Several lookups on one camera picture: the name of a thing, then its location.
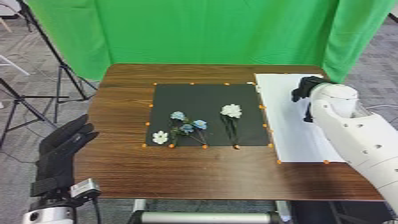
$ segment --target white cylinder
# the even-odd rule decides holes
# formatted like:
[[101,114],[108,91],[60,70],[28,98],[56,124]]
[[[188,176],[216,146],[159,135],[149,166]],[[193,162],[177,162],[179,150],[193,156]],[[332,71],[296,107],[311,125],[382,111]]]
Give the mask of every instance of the white cylinder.
[[271,215],[263,213],[186,213],[186,212],[144,212],[142,223],[145,224],[271,224]]

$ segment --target black glove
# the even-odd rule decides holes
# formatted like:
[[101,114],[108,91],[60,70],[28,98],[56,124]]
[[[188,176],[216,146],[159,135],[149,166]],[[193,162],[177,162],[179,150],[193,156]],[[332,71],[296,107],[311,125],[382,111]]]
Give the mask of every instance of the black glove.
[[35,197],[48,191],[69,188],[74,184],[72,157],[88,141],[96,138],[92,124],[83,115],[48,135],[39,145],[39,161],[35,183],[32,183],[30,195]]
[[296,102],[300,100],[300,98],[303,99],[309,97],[311,90],[321,83],[332,83],[332,82],[328,80],[318,78],[316,76],[302,78],[298,88],[291,91],[291,101],[293,102]]

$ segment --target blue flower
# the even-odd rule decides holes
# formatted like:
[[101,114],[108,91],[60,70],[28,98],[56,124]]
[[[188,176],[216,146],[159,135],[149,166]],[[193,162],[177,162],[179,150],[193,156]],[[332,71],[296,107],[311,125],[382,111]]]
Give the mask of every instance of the blue flower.
[[183,115],[183,112],[181,111],[175,111],[172,114],[170,114],[170,119],[175,119],[175,120],[184,120],[184,115]]
[[195,120],[193,121],[193,126],[199,128],[199,129],[206,129],[207,128],[207,125],[206,125],[206,121],[202,120]]
[[184,124],[179,127],[179,130],[184,132],[184,134],[188,134],[190,132],[193,132],[193,126],[190,124]]

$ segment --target black cable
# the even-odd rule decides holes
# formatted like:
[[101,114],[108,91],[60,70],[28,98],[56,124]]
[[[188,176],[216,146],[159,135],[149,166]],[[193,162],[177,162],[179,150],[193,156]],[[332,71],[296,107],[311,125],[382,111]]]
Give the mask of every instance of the black cable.
[[94,205],[94,210],[96,210],[96,223],[101,224],[101,212],[99,212],[99,206],[97,206],[97,198],[92,198],[92,205]]

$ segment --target white paper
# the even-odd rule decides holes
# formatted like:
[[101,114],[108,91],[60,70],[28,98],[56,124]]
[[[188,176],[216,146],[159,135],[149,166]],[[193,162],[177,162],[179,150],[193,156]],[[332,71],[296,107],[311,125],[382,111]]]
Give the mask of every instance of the white paper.
[[255,74],[277,157],[282,162],[344,162],[318,126],[302,121],[309,99],[291,101],[291,91],[307,76],[321,77],[318,74]]

